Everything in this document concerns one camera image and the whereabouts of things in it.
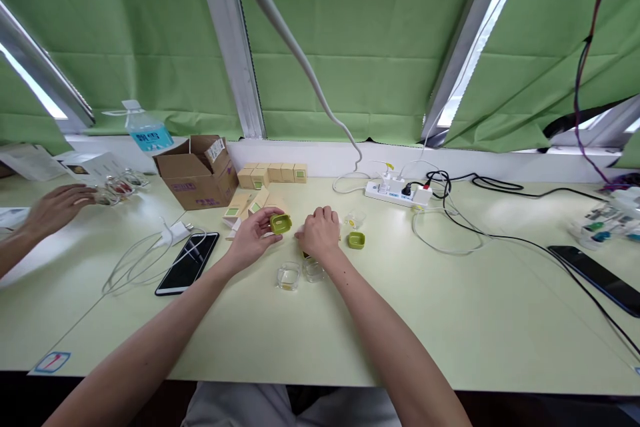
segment table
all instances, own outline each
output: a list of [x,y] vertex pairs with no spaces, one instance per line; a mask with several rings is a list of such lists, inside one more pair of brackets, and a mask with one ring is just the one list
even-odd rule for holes
[[[527,192],[543,193],[566,185],[538,183],[527,186]],[[572,188],[594,193],[588,185],[572,185]],[[499,235],[523,237],[542,246],[573,245],[605,266],[624,282],[640,291],[640,270],[638,257],[640,244],[624,239],[611,240],[599,251],[592,252],[582,248],[567,232],[572,220],[580,220],[597,204],[597,201],[571,192],[553,193],[545,199],[527,199],[514,195],[487,191],[476,188],[474,191],[474,212],[482,215],[492,228],[492,233]],[[630,368],[640,367],[640,358],[625,346],[621,337],[604,318],[597,306],[583,290],[566,274],[557,262],[549,256],[536,252],[535,248],[508,242],[509,249],[547,287],[555,292],[558,298],[579,316],[585,325],[598,335]],[[609,315],[625,330],[627,335],[640,345],[640,319],[634,318],[602,295],[589,282],[581,283],[599,300]]]
[[[133,243],[184,210],[162,179],[114,207],[90,205],[43,240],[0,281],[0,370],[30,370],[100,299],[118,259]],[[30,206],[69,175],[48,182],[0,180],[0,206]]]
[[[367,212],[365,249],[345,251],[424,343],[454,389],[640,394],[640,377],[610,339],[594,332],[515,246],[496,241],[469,256],[440,254],[413,235],[408,209],[361,193],[338,195],[331,182],[309,179],[307,184],[271,184],[269,189],[285,199],[295,227],[318,205],[332,205],[342,216],[354,208]],[[341,188],[348,188],[349,182],[345,185]],[[458,208],[485,229],[500,218],[487,217],[488,211],[503,201],[515,201],[505,196],[494,199],[494,204],[483,203],[477,188],[468,183],[456,183],[454,193]],[[223,211],[190,211],[181,219],[210,232],[226,232]],[[475,234],[440,213],[426,213],[419,229],[442,248],[477,243]],[[219,241],[209,267],[228,246],[229,242]],[[157,271],[170,265],[178,251],[179,246],[172,248]],[[289,260],[302,260],[292,232],[225,288],[170,378],[378,385],[329,280],[318,284],[301,280],[296,292],[275,287],[277,268]],[[56,351],[71,353],[56,375],[88,374],[171,302],[153,295],[157,283],[107,296],[95,305],[55,345]]]

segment smartphone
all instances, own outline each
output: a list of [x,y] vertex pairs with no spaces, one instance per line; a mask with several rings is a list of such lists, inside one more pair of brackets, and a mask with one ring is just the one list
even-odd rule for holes
[[640,317],[640,292],[635,288],[620,280],[576,247],[551,246],[549,250],[569,262],[571,268],[628,314]]
[[207,260],[220,234],[211,232],[208,234],[193,234],[175,258],[173,267],[169,269],[165,277],[155,290],[159,297],[177,295],[184,292],[189,286],[198,280],[207,265]]

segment white power strip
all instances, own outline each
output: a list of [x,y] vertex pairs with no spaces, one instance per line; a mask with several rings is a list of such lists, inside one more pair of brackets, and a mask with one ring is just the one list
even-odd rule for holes
[[424,201],[424,203],[422,203],[422,202],[413,201],[413,197],[415,196],[414,191],[411,192],[411,195],[403,195],[402,193],[391,193],[391,192],[380,193],[378,191],[379,186],[380,185],[374,181],[367,182],[367,188],[365,189],[365,197],[371,197],[378,200],[396,203],[397,205],[402,205],[404,207],[413,207],[416,205],[420,207],[426,207],[427,204],[429,203],[429,199],[431,198],[431,194],[433,193],[431,189],[424,191],[421,194],[421,200]]

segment forearm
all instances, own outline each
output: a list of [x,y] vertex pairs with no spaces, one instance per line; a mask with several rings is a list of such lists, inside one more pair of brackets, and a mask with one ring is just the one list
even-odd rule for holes
[[0,242],[0,278],[14,268],[42,238],[23,230],[16,230]]
[[196,327],[231,278],[223,258],[104,359],[47,426],[126,425],[171,372]]
[[422,343],[345,254],[336,250],[321,264],[342,295],[402,425],[470,425]]

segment pants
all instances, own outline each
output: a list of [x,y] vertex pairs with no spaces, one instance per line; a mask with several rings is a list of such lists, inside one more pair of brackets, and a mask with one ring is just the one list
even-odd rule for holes
[[284,385],[198,382],[183,427],[399,427],[382,388],[345,387],[297,418]]

